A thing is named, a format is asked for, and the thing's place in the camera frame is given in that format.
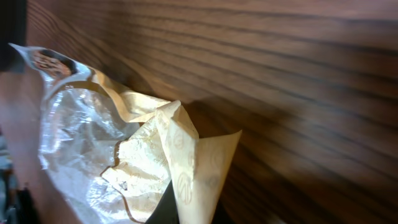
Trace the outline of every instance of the wooden table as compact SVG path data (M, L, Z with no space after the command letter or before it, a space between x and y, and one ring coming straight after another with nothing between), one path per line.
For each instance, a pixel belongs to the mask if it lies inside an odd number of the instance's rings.
M397 223L397 11L392 0L30 0L27 40L181 100L202 137L243 129L221 196L237 223ZM45 223L64 210L74 223L35 156L38 74L0 81L18 178Z

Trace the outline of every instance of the black object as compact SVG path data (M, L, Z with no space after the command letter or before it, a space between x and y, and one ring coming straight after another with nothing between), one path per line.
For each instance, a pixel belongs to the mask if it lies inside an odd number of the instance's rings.
M179 224L177 205L175 204L173 183L170 181L155 211L145 224ZM212 224L234 224L224 209L223 204L218 201Z
M0 72L23 72L25 62L8 43L25 45L26 0L0 1Z

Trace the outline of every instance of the crumpled plastic wrapper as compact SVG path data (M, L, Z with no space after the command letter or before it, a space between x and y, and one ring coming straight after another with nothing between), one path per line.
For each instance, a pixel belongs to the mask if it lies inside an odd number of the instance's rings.
M241 132L200 139L178 100L137 93L52 50L12 46L44 79L39 158L83 223L144 223L170 181L180 223L211 222Z

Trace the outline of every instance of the wood grain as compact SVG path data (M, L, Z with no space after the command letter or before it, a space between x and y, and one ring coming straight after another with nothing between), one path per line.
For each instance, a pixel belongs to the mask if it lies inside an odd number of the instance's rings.
M31 0L28 44L243 129L238 223L397 223L396 1ZM132 62L148 68L142 77Z

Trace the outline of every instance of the brown wood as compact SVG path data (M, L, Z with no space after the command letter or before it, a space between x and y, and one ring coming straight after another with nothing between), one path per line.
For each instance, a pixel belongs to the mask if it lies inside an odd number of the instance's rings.
M397 10L391 0L31 0L28 44L181 100L202 137L243 129L221 197L238 223L273 212L289 223L397 223ZM1 85L20 87L11 98L33 94L37 78ZM6 115L0 123L32 151L38 99L26 106L34 128L21 109L9 115L28 127L20 136Z

